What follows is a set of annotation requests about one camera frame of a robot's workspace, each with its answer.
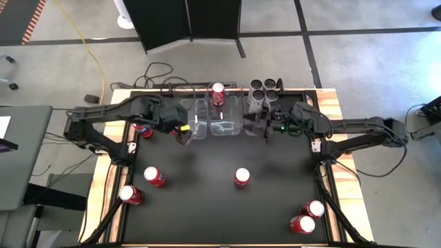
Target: concrete floor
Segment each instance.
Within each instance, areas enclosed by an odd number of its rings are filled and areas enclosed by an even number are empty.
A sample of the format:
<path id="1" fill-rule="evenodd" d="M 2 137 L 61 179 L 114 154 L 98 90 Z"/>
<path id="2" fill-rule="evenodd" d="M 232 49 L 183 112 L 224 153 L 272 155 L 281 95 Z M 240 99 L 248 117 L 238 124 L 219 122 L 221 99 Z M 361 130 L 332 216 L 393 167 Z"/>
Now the concrete floor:
<path id="1" fill-rule="evenodd" d="M 116 26 L 110 0 L 60 0 L 86 38 L 135 37 Z M 419 28 L 441 26 L 430 15 L 439 0 L 302 0 L 308 30 Z M 292 0 L 243 0 L 243 32 L 299 31 Z M 33 41 L 77 39 L 52 1 L 46 4 Z M 353 34 L 310 37 L 323 87 L 336 88 L 345 118 L 394 117 L 441 95 L 441 32 Z M 284 79 L 288 87 L 313 87 L 302 37 L 241 39 L 247 58 L 239 57 L 230 41 L 178 41 L 145 55 L 140 43 L 91 45 L 105 70 L 104 103 L 112 82 L 132 83 L 153 61 L 173 65 L 173 75 L 189 81 Z M 85 94 L 100 94 L 101 79 L 82 45 L 2 47 L 17 68 L 0 62 L 0 76 L 17 82 L 18 91 L 1 86 L 0 105 L 74 107 Z M 152 75 L 164 68 L 153 68 Z M 410 123 L 423 125 L 418 117 Z M 49 131 L 61 134 L 65 114 L 54 112 Z M 417 128 L 411 125 L 410 130 Z M 432 138 L 409 143 L 407 159 L 386 178 L 361 175 L 362 192 L 374 238 L 380 244 L 439 247 L 441 242 L 441 147 Z M 375 147 L 353 154 L 357 168 L 382 174 L 398 162 L 401 149 Z M 71 145 L 45 145 L 32 182 L 45 184 L 49 173 L 61 173 L 88 155 Z M 92 173 L 94 160 L 75 173 Z"/>

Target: orange striped tape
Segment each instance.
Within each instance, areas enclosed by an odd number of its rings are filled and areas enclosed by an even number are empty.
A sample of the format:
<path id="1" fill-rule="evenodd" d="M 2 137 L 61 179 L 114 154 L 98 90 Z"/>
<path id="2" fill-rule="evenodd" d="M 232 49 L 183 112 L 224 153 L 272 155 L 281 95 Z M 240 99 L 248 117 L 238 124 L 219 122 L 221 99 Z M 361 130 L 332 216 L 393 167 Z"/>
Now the orange striped tape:
<path id="1" fill-rule="evenodd" d="M 29 42 L 30 37 L 32 36 L 32 32 L 34 32 L 35 25 L 37 21 L 39 21 L 41 12 L 43 12 L 44 5 L 46 4 L 46 0 L 40 0 L 35 8 L 34 14 L 32 15 L 31 20 L 29 21 L 28 28 L 26 28 L 25 33 L 23 34 L 23 38 L 21 40 L 21 44 L 25 45 Z"/>

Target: black partition panel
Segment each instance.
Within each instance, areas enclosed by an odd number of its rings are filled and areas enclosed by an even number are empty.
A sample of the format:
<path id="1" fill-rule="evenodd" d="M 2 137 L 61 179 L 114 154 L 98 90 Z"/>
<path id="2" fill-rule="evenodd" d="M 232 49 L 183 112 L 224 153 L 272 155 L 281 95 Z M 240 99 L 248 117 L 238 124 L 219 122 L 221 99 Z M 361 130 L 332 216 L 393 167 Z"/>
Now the black partition panel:
<path id="1" fill-rule="evenodd" d="M 238 39 L 242 0 L 187 0 L 194 38 Z"/>
<path id="2" fill-rule="evenodd" d="M 189 36 L 183 0 L 124 0 L 144 50 Z"/>

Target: soda can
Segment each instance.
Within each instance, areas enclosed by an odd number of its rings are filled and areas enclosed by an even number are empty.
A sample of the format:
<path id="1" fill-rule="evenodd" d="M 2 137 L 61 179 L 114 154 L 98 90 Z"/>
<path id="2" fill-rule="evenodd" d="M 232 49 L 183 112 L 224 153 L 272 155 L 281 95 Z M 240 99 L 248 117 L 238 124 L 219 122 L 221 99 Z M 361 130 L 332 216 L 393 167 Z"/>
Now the soda can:
<path id="1" fill-rule="evenodd" d="M 133 124 L 134 129 L 144 138 L 150 138 L 153 135 L 153 129 L 142 125 Z"/>
<path id="2" fill-rule="evenodd" d="M 316 228 L 316 223 L 309 216 L 296 216 L 289 221 L 289 226 L 296 234 L 310 234 Z"/>
<path id="3" fill-rule="evenodd" d="M 222 83 L 213 84 L 212 88 L 213 105 L 220 107 L 225 104 L 225 88 Z"/>
<path id="4" fill-rule="evenodd" d="M 156 187 L 162 187 L 165 183 L 165 177 L 156 167 L 148 167 L 144 171 L 144 178 L 147 182 L 155 185 Z"/>
<path id="5" fill-rule="evenodd" d="M 144 192 L 131 185 L 126 185 L 119 191 L 119 198 L 124 203 L 139 205 L 143 202 Z"/>
<path id="6" fill-rule="evenodd" d="M 266 102 L 266 104 L 269 105 L 270 103 L 272 103 L 274 101 L 277 101 L 277 99 L 278 99 L 277 92 L 275 92 L 273 90 L 268 90 L 265 93 L 265 102 Z"/>
<path id="7" fill-rule="evenodd" d="M 265 82 L 263 83 L 263 89 L 265 91 L 275 90 L 276 89 L 276 82 L 272 79 L 265 80 Z"/>
<path id="8" fill-rule="evenodd" d="M 263 90 L 263 84 L 260 80 L 254 79 L 253 81 L 251 81 L 249 91 L 248 91 L 248 99 L 247 99 L 248 104 L 250 102 L 249 98 L 255 90 Z"/>
<path id="9" fill-rule="evenodd" d="M 312 218 L 320 218 L 325 213 L 325 206 L 318 200 L 312 200 L 305 203 L 299 209 L 299 214 L 310 216 Z"/>
<path id="10" fill-rule="evenodd" d="M 244 188 L 249 182 L 249 171 L 245 168 L 240 168 L 234 174 L 234 184 L 237 188 Z"/>
<path id="11" fill-rule="evenodd" d="M 249 109 L 248 113 L 257 113 L 262 110 L 262 104 L 265 100 L 265 94 L 262 90 L 254 90 L 253 94 L 248 95 Z"/>

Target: can lid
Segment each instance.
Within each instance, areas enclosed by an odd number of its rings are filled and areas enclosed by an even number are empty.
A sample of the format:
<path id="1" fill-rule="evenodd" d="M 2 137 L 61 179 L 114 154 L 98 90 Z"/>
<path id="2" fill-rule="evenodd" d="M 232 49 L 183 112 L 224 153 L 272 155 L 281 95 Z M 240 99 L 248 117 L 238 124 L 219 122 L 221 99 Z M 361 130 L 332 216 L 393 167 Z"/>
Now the can lid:
<path id="1" fill-rule="evenodd" d="M 255 90 L 260 90 L 262 88 L 262 82 L 260 80 L 254 79 L 251 81 L 251 87 Z"/>
<path id="2" fill-rule="evenodd" d="M 267 79 L 265 80 L 265 87 L 267 87 L 268 89 L 273 89 L 276 87 L 276 82 L 272 79 Z"/>
<path id="3" fill-rule="evenodd" d="M 263 100 L 264 97 L 265 97 L 265 94 L 263 94 L 262 90 L 254 90 L 253 91 L 253 98 L 256 99 L 257 101 Z"/>
<path id="4" fill-rule="evenodd" d="M 119 198 L 121 198 L 121 200 L 129 200 L 133 196 L 133 193 L 133 188 L 126 185 L 119 191 Z"/>
<path id="5" fill-rule="evenodd" d="M 144 177 L 147 180 L 153 180 L 158 176 L 158 169 L 150 166 L 144 171 Z"/>
<path id="6" fill-rule="evenodd" d="M 236 178 L 241 182 L 246 182 L 249 179 L 249 171 L 245 168 L 240 168 L 236 171 Z"/>
<path id="7" fill-rule="evenodd" d="M 268 90 L 267 91 L 267 99 L 270 101 L 275 101 L 277 100 L 277 93 L 273 90 Z"/>
<path id="8" fill-rule="evenodd" d="M 222 83 L 215 83 L 213 84 L 213 91 L 214 92 L 222 92 L 224 90 Z"/>
<path id="9" fill-rule="evenodd" d="M 312 232 L 316 228 L 316 223 L 309 216 L 302 216 L 300 218 L 300 227 L 303 231 Z"/>
<path id="10" fill-rule="evenodd" d="M 318 200 L 313 200 L 309 204 L 309 210 L 315 216 L 322 216 L 324 214 L 324 212 L 325 212 L 325 207 Z"/>

